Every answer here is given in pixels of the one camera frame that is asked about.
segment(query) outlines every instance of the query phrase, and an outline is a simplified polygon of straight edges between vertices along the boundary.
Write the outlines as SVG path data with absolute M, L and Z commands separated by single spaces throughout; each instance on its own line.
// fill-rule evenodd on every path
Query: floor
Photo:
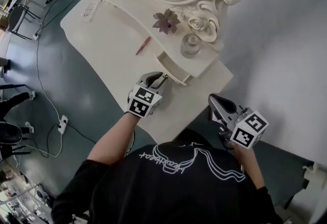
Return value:
M 51 9 L 44 23 L 50 21 L 72 0 L 59 0 Z M 67 41 L 60 28 L 60 20 L 74 6 L 73 3 L 54 19 L 42 32 L 39 41 L 39 77 L 48 97 L 58 109 L 59 115 L 66 115 L 69 122 L 85 136 L 97 141 L 123 114 L 109 90 L 86 62 L 86 60 Z M 42 12 L 31 5 L 31 11 L 44 17 L 49 6 Z M 32 37 L 39 28 L 37 21 L 24 21 L 21 33 Z M 51 103 L 41 92 L 36 68 L 37 42 L 12 36 L 7 58 L 12 60 L 11 71 L 2 83 L 24 83 L 26 88 L 5 90 L 5 99 L 26 90 L 35 90 L 37 97 L 33 102 L 26 101 L 13 108 L 6 120 L 23 126 L 29 121 L 35 127 L 35 134 L 29 135 L 38 147 L 46 150 L 46 138 L 57 123 L 57 114 Z M 205 110 L 190 128 L 201 133 L 213 145 L 219 147 L 215 125 L 207 121 Z M 143 130 L 136 130 L 133 149 L 154 143 Z M 41 183 L 45 190 L 58 195 L 75 171 L 86 159 L 93 143 L 81 137 L 74 129 L 68 128 L 63 136 L 62 152 L 57 158 L 43 158 L 37 151 L 23 155 L 18 168 L 35 183 Z M 60 149 L 60 134 L 54 128 L 49 134 L 50 153 Z M 260 142 L 255 147 L 266 185 L 275 204 L 283 203 L 303 186 L 303 165 L 310 162 Z

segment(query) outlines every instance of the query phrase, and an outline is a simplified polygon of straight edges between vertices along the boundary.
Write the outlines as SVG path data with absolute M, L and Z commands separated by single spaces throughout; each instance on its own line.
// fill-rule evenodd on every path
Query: transparent container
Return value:
M 187 34 L 182 40 L 180 52 L 185 58 L 194 58 L 202 47 L 201 38 L 195 34 Z

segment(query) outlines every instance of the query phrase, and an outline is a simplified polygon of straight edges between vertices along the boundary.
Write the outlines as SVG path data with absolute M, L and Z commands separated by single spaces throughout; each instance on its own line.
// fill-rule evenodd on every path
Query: power strip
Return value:
M 66 127 L 67 127 L 67 124 L 68 124 L 68 117 L 63 115 L 61 120 L 60 120 L 60 124 L 59 124 L 59 127 L 58 127 L 58 131 L 63 135 L 65 133 L 65 130 L 66 130 Z

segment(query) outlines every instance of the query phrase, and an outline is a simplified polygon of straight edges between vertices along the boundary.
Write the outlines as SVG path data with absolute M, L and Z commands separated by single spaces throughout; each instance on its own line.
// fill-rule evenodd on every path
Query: black t-shirt sleeve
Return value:
M 257 223 L 283 224 L 282 219 L 275 213 L 275 209 L 266 187 L 260 188 L 255 194 L 255 215 Z
M 89 209 L 93 190 L 108 168 L 108 165 L 91 160 L 82 163 L 53 204 L 51 217 L 54 224 L 71 223 L 72 214 L 82 215 Z

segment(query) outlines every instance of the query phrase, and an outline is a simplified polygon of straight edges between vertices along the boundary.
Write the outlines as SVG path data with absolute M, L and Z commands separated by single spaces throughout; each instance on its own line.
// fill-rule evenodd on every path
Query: black and white marker cube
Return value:
M 259 141 L 269 123 L 255 111 L 248 115 L 244 120 L 236 124 L 230 140 L 250 149 L 256 142 Z
M 161 100 L 162 96 L 135 85 L 130 94 L 127 110 L 139 117 L 145 118 L 153 113 Z

